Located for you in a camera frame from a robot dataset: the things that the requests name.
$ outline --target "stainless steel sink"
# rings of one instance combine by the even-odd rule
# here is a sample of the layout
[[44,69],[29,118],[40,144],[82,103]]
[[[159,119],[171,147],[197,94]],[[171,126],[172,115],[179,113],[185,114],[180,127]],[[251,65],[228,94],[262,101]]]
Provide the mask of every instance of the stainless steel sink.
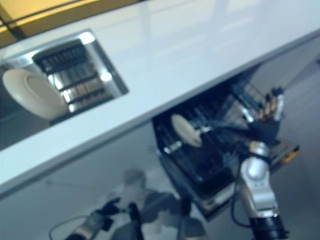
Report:
[[[18,105],[2,83],[4,72],[17,68],[44,75],[64,97],[69,113],[48,122]],[[48,42],[2,60],[0,77],[0,150],[128,92],[90,30]]]

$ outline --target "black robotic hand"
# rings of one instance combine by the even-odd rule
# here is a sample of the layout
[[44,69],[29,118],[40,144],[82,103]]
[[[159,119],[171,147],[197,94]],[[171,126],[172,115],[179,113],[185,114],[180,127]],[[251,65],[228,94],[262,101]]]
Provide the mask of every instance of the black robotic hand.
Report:
[[250,128],[252,140],[265,143],[268,147],[276,143],[280,129],[280,122],[284,110],[284,90],[273,88],[265,97],[265,103],[259,104],[257,118],[254,118],[250,110],[241,105],[244,119]]

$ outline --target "dishwasher rack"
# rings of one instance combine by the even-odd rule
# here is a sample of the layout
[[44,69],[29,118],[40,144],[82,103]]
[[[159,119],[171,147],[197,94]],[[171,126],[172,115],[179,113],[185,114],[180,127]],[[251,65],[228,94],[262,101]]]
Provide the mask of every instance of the dishwasher rack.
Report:
[[[254,115],[265,97],[250,83],[258,67],[162,113],[153,119],[158,151],[189,178],[203,196],[216,193],[234,181],[239,161],[248,154],[250,141],[240,104]],[[174,131],[171,115],[180,114],[200,132],[202,147],[185,143]]]

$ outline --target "dishwasher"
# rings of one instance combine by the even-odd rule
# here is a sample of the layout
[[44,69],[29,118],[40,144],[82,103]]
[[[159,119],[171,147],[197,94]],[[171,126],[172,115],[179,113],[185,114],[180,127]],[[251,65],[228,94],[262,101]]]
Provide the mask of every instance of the dishwasher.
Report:
[[[159,160],[171,183],[190,198],[210,220],[228,207],[235,176],[248,156],[249,129],[240,105],[257,115],[265,96],[250,82],[259,66],[231,77],[211,89],[161,113],[153,121]],[[202,145],[188,144],[176,132],[172,116],[180,115],[200,134]],[[271,148],[271,172],[292,159],[299,146],[286,139]]]

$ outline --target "white countertop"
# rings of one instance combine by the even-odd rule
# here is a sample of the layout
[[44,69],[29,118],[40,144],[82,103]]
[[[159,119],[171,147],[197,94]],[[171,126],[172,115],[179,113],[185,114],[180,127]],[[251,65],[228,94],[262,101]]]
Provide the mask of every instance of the white countertop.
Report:
[[129,89],[2,150],[0,194],[319,35],[319,12],[319,0],[151,0],[0,49],[6,58],[90,28]]

